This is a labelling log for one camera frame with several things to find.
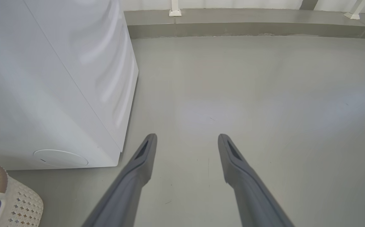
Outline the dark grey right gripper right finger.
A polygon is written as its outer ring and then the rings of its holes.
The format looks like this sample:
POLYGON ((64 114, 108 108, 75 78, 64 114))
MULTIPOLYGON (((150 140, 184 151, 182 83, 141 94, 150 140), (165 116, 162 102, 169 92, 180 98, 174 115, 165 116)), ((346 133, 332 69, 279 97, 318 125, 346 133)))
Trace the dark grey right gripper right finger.
POLYGON ((243 227, 292 227, 293 223, 226 134, 218 136, 224 179, 233 189, 243 227))

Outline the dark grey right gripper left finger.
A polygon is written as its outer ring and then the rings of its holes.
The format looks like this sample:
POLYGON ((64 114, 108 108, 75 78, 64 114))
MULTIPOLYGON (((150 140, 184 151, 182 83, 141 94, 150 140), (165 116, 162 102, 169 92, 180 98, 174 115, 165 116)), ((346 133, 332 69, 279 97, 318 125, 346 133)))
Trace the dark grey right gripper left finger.
POLYGON ((142 188, 151 179, 157 135, 145 137, 104 193, 83 227, 133 227, 142 188))

